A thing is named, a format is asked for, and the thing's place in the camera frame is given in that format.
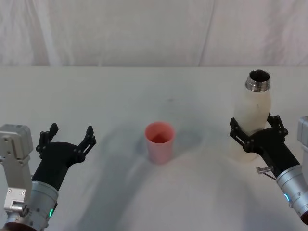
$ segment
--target white plastic bottle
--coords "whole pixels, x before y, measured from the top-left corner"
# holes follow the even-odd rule
[[[264,129],[271,108],[270,75],[264,70],[249,73],[242,94],[235,103],[234,118],[242,130],[248,135]],[[251,161],[257,157],[255,153],[237,152],[236,159]]]

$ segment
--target green led light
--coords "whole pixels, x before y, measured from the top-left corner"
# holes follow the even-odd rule
[[[50,212],[49,212],[49,217],[51,217],[52,214],[53,214],[53,208],[52,208],[52,209],[50,210]]]

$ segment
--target white curtain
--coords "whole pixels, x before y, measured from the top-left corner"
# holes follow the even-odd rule
[[[307,0],[0,0],[0,65],[307,65]]]

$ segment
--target white table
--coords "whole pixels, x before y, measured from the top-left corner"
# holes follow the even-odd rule
[[[28,125],[34,146],[56,122],[54,141],[78,144],[92,125],[98,141],[71,167],[49,231],[307,230],[265,164],[230,159],[234,98],[254,68],[0,68],[0,124]],[[301,162],[297,121],[308,115],[308,68],[267,67],[272,110]],[[164,120],[178,132],[176,157],[146,158],[143,131]],[[31,154],[34,172],[40,162]],[[0,170],[0,202],[6,194]],[[1,211],[1,224],[6,214]]]

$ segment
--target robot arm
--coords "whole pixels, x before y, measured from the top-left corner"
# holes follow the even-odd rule
[[[300,118],[298,122],[297,139],[304,149],[302,171],[305,181],[308,182],[308,116]]]
[[[43,231],[57,207],[58,191],[73,164],[81,163],[96,144],[94,132],[88,127],[79,145],[51,142],[58,131],[52,124],[41,132],[36,150],[42,159],[31,178],[28,161],[33,150],[30,129],[20,125],[0,128],[0,160],[8,182],[4,208],[8,214],[4,230]]]
[[[284,144],[284,137],[288,134],[288,131],[284,128],[280,117],[269,114],[268,123],[271,128],[263,129],[251,136],[247,136],[236,120],[232,118],[230,121],[230,136],[243,146],[245,152],[254,152],[263,158],[267,167],[257,167],[258,173],[266,174],[269,171],[273,173],[276,178],[270,177],[276,180],[289,206],[308,225],[308,185],[305,181],[308,174],[302,170],[298,160]],[[302,126],[302,130],[299,132],[301,134],[299,140],[308,142],[307,137],[304,139],[304,128],[305,126]]]
[[[30,129],[21,125],[0,128],[0,163],[3,165],[8,190],[4,210],[24,217],[30,200],[32,181],[28,161],[33,150]]]

